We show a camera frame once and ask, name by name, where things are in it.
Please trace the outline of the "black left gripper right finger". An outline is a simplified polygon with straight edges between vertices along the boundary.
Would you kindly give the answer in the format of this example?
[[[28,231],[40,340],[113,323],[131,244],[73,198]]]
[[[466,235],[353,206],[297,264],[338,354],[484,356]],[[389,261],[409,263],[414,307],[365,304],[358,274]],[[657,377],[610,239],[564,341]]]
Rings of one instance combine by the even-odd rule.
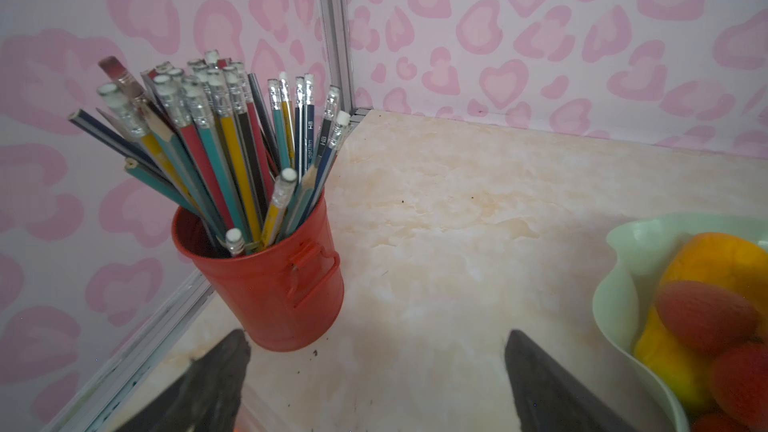
[[[510,331],[504,361],[523,431],[634,429],[523,331]]]

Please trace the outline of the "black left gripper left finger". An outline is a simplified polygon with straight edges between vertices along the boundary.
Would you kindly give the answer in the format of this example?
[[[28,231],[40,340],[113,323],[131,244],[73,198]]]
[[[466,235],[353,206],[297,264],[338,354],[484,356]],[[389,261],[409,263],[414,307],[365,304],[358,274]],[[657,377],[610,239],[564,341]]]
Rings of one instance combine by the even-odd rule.
[[[251,349],[245,332],[235,329],[120,431],[222,431],[235,429]]]

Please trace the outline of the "red fake cherry bunch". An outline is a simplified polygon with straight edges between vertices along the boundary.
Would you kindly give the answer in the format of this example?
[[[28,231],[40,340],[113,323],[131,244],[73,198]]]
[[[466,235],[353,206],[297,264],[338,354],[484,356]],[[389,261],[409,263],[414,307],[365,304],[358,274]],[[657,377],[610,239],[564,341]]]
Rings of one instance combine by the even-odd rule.
[[[655,311],[682,349],[703,359],[699,382],[721,417],[700,417],[696,431],[767,429],[767,342],[758,309],[734,291],[673,281],[657,293]]]

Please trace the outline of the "yellow orange fake mango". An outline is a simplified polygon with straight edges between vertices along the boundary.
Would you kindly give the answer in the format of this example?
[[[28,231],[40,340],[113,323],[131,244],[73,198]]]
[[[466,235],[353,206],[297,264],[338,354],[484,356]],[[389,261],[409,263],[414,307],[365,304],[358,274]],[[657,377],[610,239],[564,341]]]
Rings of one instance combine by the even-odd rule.
[[[767,252],[745,239],[693,236],[654,292],[634,357],[691,415],[714,407],[707,373],[720,353],[767,330]]]

